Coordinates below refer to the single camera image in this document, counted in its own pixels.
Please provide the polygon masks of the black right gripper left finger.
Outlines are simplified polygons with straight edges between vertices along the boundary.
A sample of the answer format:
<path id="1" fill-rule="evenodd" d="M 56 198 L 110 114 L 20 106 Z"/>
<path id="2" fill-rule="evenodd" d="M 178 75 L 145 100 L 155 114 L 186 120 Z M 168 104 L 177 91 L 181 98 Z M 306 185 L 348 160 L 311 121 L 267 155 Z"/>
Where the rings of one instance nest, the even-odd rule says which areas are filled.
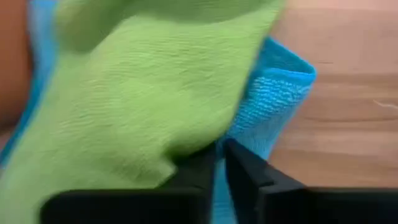
<path id="1" fill-rule="evenodd" d="M 51 196 L 40 224 L 209 224 L 216 146 L 177 159 L 154 189 L 69 190 Z"/>

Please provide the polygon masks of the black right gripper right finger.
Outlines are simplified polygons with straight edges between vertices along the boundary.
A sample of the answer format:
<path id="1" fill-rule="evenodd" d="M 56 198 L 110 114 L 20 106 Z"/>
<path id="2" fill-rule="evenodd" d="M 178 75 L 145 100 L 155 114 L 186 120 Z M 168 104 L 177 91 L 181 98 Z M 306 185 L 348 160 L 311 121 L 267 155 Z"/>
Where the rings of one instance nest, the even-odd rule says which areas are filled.
<path id="1" fill-rule="evenodd" d="M 308 187 L 233 139 L 224 152 L 239 224 L 398 224 L 398 189 Z"/>

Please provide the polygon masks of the green microfiber towel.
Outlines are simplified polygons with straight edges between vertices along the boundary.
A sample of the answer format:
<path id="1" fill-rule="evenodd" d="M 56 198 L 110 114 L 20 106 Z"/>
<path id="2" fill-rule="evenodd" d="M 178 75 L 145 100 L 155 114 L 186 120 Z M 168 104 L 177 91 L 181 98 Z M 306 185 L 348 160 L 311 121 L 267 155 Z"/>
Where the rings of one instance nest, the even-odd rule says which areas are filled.
<path id="1" fill-rule="evenodd" d="M 283 0 L 58 0 L 55 70 L 0 177 L 0 224 L 143 189 L 229 128 Z"/>

